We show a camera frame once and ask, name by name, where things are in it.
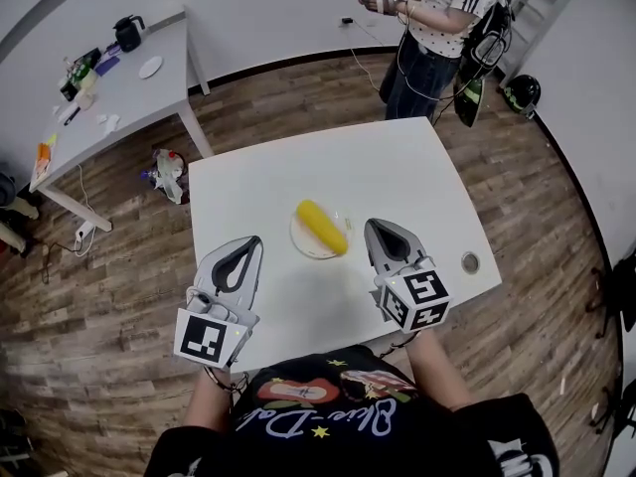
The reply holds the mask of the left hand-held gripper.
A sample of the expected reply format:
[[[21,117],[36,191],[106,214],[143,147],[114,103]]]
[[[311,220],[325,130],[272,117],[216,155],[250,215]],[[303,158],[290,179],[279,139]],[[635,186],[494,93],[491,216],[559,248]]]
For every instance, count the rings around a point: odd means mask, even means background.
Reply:
[[[196,287],[177,314],[173,353],[215,368],[229,368],[260,318],[250,308],[258,286],[262,241],[257,236],[231,240],[201,261],[195,284],[223,293],[232,303]]]

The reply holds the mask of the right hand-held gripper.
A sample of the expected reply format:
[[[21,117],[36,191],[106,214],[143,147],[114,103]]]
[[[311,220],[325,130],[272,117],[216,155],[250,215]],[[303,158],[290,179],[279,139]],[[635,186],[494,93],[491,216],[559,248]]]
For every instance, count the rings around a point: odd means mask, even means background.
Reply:
[[[383,318],[404,334],[443,323],[453,297],[419,238],[382,219],[367,220],[364,237],[377,274],[371,295]]]

